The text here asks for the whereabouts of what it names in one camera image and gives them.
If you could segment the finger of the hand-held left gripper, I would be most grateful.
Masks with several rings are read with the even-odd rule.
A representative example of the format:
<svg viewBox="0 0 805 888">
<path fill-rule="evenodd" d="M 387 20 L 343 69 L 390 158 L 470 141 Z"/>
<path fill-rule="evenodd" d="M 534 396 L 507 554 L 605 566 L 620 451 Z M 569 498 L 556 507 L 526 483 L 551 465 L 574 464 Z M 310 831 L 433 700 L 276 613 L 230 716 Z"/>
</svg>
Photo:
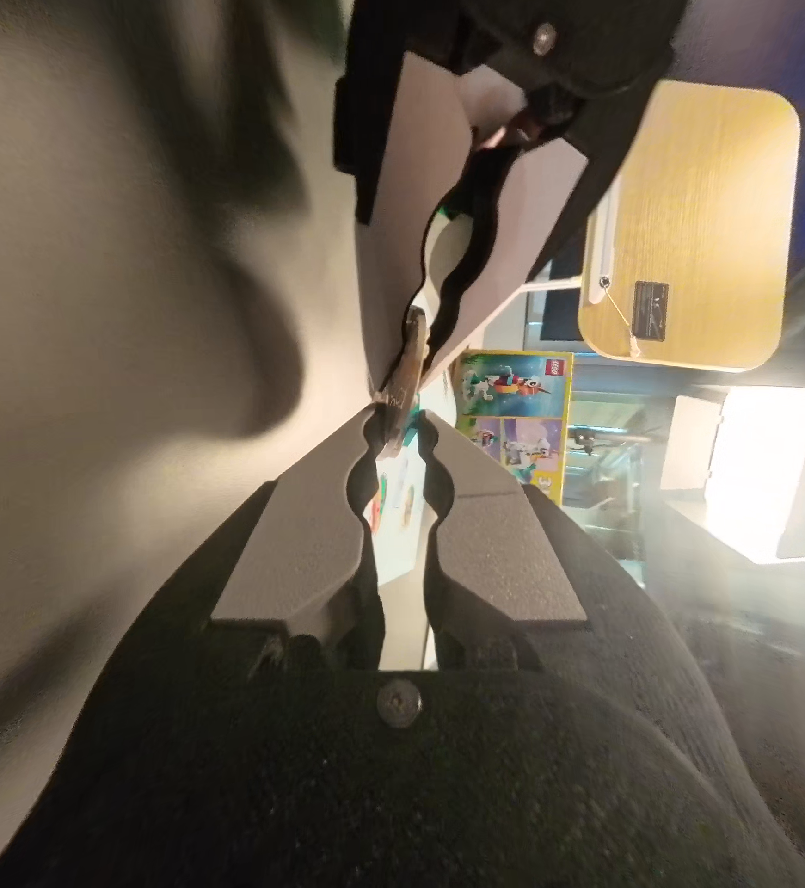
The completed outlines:
<svg viewBox="0 0 805 888">
<path fill-rule="evenodd" d="M 404 345 L 408 307 L 424 285 L 424 246 L 442 200 L 461 179 L 474 135 L 527 103 L 487 65 L 458 75 L 403 54 L 370 220 L 357 224 L 357 272 L 369 382 L 381 390 Z"/>
<path fill-rule="evenodd" d="M 475 211 L 462 260 L 441 285 L 426 381 L 441 376 L 527 281 L 586 166 L 587 158 L 565 139 L 510 159 L 495 192 Z"/>
</svg>

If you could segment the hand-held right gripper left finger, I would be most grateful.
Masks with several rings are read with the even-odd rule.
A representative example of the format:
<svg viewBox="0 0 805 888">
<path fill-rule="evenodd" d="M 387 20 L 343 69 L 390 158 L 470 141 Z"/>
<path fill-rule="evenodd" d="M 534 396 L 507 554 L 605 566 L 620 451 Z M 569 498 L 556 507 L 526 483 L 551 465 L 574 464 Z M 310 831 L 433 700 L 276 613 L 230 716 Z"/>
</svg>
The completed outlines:
<svg viewBox="0 0 805 888">
<path fill-rule="evenodd" d="M 376 670 L 384 611 L 364 511 L 377 492 L 384 408 L 364 407 L 276 480 L 210 619 Z"/>
</svg>

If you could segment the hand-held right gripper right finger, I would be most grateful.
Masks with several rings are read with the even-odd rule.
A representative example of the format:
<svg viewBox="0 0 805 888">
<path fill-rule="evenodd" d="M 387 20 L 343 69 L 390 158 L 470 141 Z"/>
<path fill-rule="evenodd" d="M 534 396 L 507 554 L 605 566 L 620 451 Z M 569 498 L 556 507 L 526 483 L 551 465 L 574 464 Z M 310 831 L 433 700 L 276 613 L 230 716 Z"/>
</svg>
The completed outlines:
<svg viewBox="0 0 805 888">
<path fill-rule="evenodd" d="M 440 416 L 422 412 L 424 569 L 432 628 L 582 628 L 584 608 L 525 488 Z"/>
</svg>

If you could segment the round white lego plate assembly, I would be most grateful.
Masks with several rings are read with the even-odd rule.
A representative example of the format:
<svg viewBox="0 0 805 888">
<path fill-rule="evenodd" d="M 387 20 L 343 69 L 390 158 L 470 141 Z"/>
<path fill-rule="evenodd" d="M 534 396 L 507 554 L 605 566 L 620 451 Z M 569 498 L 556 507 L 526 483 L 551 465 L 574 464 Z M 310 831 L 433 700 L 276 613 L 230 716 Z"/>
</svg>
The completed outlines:
<svg viewBox="0 0 805 888">
<path fill-rule="evenodd" d="M 377 459 L 396 458 L 404 446 L 410 417 L 416 408 L 428 355 L 429 325 L 424 309 L 410 305 L 403 328 L 403 348 L 376 401 L 384 406 L 384 444 Z"/>
</svg>

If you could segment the lego instruction booklet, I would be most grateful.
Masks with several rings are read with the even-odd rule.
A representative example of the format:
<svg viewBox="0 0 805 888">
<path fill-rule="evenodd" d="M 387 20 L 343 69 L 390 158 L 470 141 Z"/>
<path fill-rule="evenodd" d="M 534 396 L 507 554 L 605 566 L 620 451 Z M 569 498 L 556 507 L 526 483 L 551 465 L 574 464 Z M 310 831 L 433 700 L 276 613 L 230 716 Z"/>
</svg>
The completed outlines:
<svg viewBox="0 0 805 888">
<path fill-rule="evenodd" d="M 377 583 L 383 586 L 416 566 L 424 519 L 426 465 L 418 433 L 410 427 L 394 457 L 375 462 L 377 491 L 365 507 L 375 557 Z"/>
</svg>

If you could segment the yellow lego set box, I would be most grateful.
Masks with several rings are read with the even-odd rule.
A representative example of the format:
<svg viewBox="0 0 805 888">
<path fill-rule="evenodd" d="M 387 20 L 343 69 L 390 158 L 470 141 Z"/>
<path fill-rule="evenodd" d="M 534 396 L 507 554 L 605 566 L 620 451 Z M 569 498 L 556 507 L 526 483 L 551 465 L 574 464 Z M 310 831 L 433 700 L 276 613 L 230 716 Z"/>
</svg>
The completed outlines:
<svg viewBox="0 0 805 888">
<path fill-rule="evenodd" d="M 574 354 L 465 351 L 456 428 L 515 479 L 563 504 Z"/>
</svg>

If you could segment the white box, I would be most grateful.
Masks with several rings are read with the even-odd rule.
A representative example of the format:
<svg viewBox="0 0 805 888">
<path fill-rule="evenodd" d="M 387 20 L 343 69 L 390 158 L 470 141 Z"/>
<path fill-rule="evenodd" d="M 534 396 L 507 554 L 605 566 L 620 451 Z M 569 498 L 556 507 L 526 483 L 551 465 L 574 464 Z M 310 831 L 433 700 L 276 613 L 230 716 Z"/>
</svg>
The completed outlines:
<svg viewBox="0 0 805 888">
<path fill-rule="evenodd" d="M 660 488 L 668 505 L 749 561 L 805 563 L 805 388 L 678 396 Z"/>
</svg>

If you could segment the wooden chair with white frame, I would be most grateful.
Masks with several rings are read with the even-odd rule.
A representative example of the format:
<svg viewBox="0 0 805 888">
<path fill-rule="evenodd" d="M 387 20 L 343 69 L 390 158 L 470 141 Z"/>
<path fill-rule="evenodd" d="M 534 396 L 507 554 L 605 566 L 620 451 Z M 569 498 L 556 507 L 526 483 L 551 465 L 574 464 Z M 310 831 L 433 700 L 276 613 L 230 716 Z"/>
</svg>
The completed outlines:
<svg viewBox="0 0 805 888">
<path fill-rule="evenodd" d="M 801 124 L 774 92 L 664 80 L 524 347 L 742 373 L 782 332 Z"/>
</svg>

